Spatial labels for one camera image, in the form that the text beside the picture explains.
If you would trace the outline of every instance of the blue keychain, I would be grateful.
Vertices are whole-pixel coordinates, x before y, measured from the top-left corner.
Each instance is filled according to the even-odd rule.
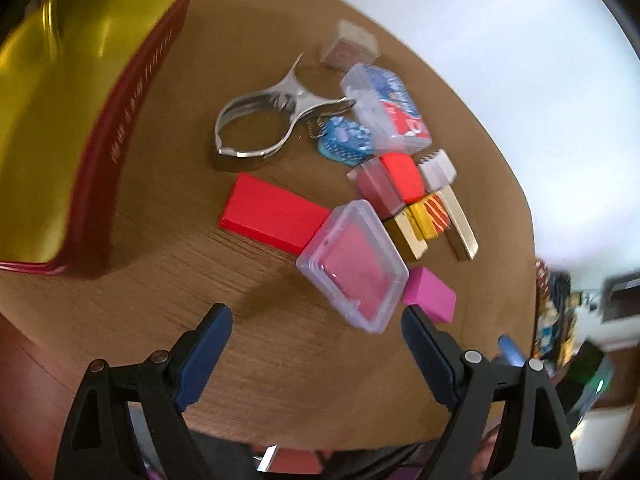
[[[320,125],[318,151],[330,160],[357,166],[373,155],[368,128],[343,116],[332,116]]]

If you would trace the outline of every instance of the magenta block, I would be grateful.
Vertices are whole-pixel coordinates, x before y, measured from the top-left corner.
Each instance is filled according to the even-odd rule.
[[[409,271],[402,302],[418,305],[433,324],[451,323],[456,309],[456,293],[429,269],[414,267]]]

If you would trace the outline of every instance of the silver screw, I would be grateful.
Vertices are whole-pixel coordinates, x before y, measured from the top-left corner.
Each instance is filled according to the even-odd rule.
[[[465,352],[465,359],[468,362],[477,365],[480,361],[482,361],[482,354],[480,352],[476,352],[475,350],[469,350],[468,352]]]
[[[545,368],[545,365],[542,364],[540,359],[529,359],[529,368],[541,372]]]
[[[89,370],[91,370],[94,374],[101,372],[104,370],[105,364],[106,363],[102,359],[96,359],[94,361],[91,361],[91,364],[89,365]]]
[[[169,358],[169,352],[166,350],[156,350],[151,354],[151,360],[156,364],[164,363]]]

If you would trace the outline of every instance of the yellow tray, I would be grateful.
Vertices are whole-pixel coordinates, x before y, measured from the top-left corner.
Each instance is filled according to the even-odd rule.
[[[0,46],[0,269],[103,272],[117,181],[190,0],[49,0]]]

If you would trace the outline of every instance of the wooden table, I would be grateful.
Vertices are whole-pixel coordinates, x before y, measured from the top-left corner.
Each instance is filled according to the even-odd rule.
[[[211,303],[223,302],[233,310],[234,332],[202,400],[186,413],[192,428],[299,449],[371,448],[439,435],[447,412],[402,342],[400,307],[383,335],[353,329],[292,256],[216,227],[236,178],[207,161],[218,111],[234,96],[278,81],[303,50],[300,79],[319,94],[339,95],[340,75],[316,63],[319,43],[339,18],[375,34],[380,65],[402,77],[434,147],[444,147],[458,169],[454,190],[478,238],[478,257],[457,261],[443,238],[421,261],[458,294],[447,330],[462,348],[489,356],[501,333],[527,351],[534,252],[520,186],[433,70],[338,0],[192,0],[135,127],[111,271],[94,281],[4,272],[2,314],[79,380],[94,358],[121,365],[170,348]],[[252,135],[275,131],[269,121],[254,124],[256,130],[244,124]],[[334,207],[356,198],[346,171],[322,158],[300,128],[284,156],[253,174]]]

